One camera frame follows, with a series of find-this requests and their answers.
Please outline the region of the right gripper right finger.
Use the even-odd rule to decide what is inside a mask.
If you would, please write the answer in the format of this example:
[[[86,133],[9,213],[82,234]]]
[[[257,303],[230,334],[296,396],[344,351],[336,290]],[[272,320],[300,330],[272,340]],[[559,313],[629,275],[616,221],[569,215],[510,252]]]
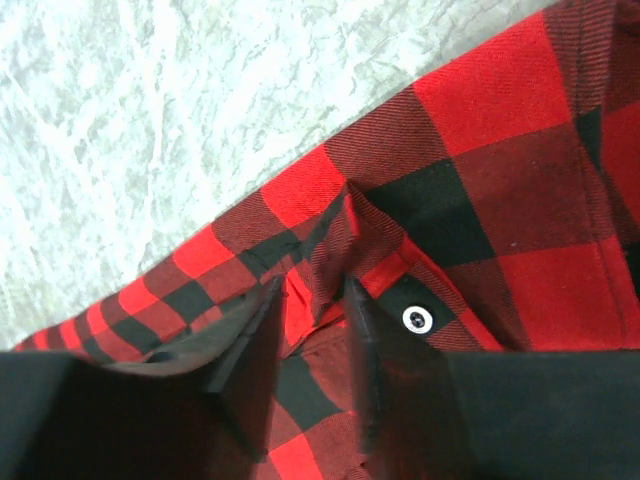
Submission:
[[[374,479],[635,479],[639,355],[444,352],[345,284]]]

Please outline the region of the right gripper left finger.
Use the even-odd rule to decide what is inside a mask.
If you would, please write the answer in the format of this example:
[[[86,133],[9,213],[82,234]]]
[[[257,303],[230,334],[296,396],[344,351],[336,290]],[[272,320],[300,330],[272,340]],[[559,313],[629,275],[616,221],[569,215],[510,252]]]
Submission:
[[[281,278],[143,362],[1,356],[5,479],[248,479],[266,454]]]

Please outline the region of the red black plaid shirt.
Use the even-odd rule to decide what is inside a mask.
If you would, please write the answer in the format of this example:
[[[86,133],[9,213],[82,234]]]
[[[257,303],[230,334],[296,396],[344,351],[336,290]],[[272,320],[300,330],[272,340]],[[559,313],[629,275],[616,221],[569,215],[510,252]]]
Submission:
[[[562,1],[299,159],[120,291],[23,340],[139,360],[285,278],[260,479],[360,479],[341,283],[446,350],[639,345],[639,5]]]

